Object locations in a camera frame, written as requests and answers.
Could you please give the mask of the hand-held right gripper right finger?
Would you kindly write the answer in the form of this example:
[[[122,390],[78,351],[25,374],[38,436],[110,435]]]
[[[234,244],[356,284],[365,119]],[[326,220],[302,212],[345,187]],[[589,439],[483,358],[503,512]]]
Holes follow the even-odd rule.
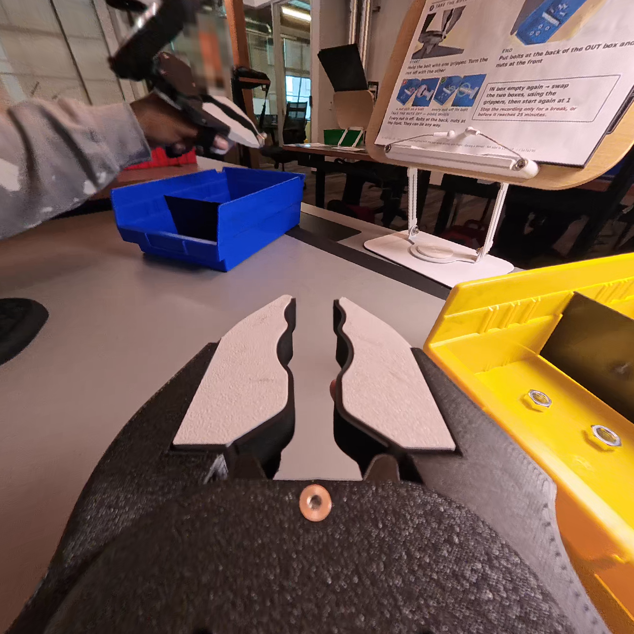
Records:
[[[367,472],[391,456],[399,472],[416,472],[415,458],[454,455],[455,438],[422,371],[422,351],[352,300],[334,301],[336,360],[334,438]]]

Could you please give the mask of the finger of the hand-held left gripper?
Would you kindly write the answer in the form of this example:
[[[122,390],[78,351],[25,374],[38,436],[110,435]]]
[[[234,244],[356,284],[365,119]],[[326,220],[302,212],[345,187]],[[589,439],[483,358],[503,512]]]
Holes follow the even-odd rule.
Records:
[[[229,135],[259,135],[257,127],[247,114],[224,96],[208,96],[204,112],[228,128]]]
[[[265,146],[266,135],[235,104],[208,104],[208,115],[218,121],[216,127],[230,141],[249,148]]]

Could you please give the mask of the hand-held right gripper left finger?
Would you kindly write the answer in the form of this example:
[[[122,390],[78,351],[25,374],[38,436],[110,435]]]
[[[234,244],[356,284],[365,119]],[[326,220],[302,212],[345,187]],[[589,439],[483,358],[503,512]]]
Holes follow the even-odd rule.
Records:
[[[262,467],[278,467],[295,430],[295,326],[290,295],[237,322],[218,342],[172,447],[248,454]]]

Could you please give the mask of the blue plastic bin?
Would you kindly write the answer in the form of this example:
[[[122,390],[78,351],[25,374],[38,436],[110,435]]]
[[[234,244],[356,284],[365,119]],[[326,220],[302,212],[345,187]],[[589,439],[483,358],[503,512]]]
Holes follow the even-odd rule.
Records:
[[[300,222],[304,175],[224,167],[112,190],[125,242],[160,258],[228,272]],[[219,202],[217,243],[176,234],[164,196]]]

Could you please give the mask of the yellow plastic bin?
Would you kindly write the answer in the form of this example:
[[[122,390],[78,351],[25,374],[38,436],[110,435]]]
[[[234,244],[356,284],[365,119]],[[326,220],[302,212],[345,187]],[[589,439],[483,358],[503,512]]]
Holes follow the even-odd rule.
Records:
[[[459,284],[420,357],[463,458],[424,479],[497,524],[579,633],[633,632],[633,423],[540,356],[574,293],[633,318],[633,254]],[[536,389],[551,408],[527,406]],[[622,447],[590,440],[605,425]]]

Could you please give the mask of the person's left forearm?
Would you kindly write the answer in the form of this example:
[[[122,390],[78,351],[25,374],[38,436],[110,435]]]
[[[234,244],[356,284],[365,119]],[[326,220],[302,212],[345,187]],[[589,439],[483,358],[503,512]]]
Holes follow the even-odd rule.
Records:
[[[76,208],[151,150],[124,102],[25,100],[1,112],[1,239]]]

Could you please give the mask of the person's left hand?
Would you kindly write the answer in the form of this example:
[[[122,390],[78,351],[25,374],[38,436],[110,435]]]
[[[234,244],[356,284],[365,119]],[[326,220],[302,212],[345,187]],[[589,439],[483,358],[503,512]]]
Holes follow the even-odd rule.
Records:
[[[133,101],[130,107],[152,149],[169,148],[181,155],[196,145],[199,126],[159,95],[150,93]]]

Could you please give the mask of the black office chair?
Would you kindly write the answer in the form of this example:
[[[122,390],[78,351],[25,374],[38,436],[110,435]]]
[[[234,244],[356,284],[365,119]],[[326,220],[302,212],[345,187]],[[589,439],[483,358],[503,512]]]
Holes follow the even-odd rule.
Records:
[[[303,144],[305,142],[308,107],[308,101],[288,102],[280,139],[273,139],[271,143],[262,148],[262,156],[273,161],[274,169],[281,167],[281,170],[284,171],[286,163],[297,159],[297,153],[284,150],[283,147],[285,145]]]

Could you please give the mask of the red plastic crate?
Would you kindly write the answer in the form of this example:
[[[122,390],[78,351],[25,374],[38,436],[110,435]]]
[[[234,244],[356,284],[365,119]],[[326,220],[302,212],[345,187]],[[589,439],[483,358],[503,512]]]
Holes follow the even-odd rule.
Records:
[[[194,150],[175,157],[168,155],[163,148],[154,148],[151,151],[150,160],[131,165],[126,169],[157,169],[164,167],[184,167],[186,165],[197,165],[197,155]]]

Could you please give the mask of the small green bin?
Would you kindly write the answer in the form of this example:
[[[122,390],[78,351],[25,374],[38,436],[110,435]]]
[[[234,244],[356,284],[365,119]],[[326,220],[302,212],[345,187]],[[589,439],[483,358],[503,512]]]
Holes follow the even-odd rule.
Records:
[[[337,148],[357,149],[362,148],[365,141],[365,130],[358,127],[345,129],[325,129],[323,142],[327,146]]]

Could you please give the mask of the wooden office desk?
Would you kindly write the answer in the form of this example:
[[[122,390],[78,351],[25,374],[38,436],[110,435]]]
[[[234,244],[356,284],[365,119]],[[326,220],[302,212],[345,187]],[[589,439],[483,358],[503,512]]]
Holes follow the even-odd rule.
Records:
[[[406,179],[400,169],[393,174],[390,167],[372,159],[364,148],[329,146],[317,143],[285,144],[285,152],[295,156],[297,163],[315,172],[315,205],[326,208],[326,177],[345,175],[342,201],[360,203],[363,185],[368,183],[381,191],[380,199],[396,210],[406,190]]]

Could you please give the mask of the wooden board on white stand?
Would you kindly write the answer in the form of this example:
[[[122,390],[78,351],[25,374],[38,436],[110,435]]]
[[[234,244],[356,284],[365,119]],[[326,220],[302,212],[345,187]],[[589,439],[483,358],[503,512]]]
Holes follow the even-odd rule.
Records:
[[[342,130],[337,149],[357,149],[374,108],[359,49],[356,44],[325,48],[318,59],[334,90],[335,118]]]

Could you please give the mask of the red ottoman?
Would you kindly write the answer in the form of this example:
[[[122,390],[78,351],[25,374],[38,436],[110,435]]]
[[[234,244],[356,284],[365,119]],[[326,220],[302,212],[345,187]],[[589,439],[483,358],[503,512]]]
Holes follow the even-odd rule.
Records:
[[[328,202],[326,209],[369,224],[376,224],[376,211],[364,205],[354,205],[334,199]]]

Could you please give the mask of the black mesh cushion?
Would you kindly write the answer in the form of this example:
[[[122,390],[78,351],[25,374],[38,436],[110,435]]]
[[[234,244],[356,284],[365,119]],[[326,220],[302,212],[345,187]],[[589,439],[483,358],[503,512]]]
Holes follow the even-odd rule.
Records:
[[[48,310],[35,300],[2,298],[1,365],[23,352],[39,334],[48,318]]]

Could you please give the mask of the printed instruction sheet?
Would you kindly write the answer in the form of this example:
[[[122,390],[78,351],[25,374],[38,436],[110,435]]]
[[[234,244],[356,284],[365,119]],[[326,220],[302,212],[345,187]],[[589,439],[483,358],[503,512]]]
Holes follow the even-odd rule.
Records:
[[[375,143],[581,167],[633,94],[632,1],[426,1]]]

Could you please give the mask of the wooden support post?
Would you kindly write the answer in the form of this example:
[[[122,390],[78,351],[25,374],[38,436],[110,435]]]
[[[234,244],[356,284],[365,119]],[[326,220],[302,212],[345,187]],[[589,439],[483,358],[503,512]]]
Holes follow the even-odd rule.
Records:
[[[237,67],[251,68],[249,57],[249,46],[246,30],[246,20],[243,1],[225,1],[226,18],[228,21],[229,35],[233,53],[233,65]],[[244,112],[255,123],[255,115],[252,101],[252,91],[243,89],[243,100],[245,102]],[[248,148],[249,159],[242,163],[247,167],[258,169],[260,153],[258,150]]]

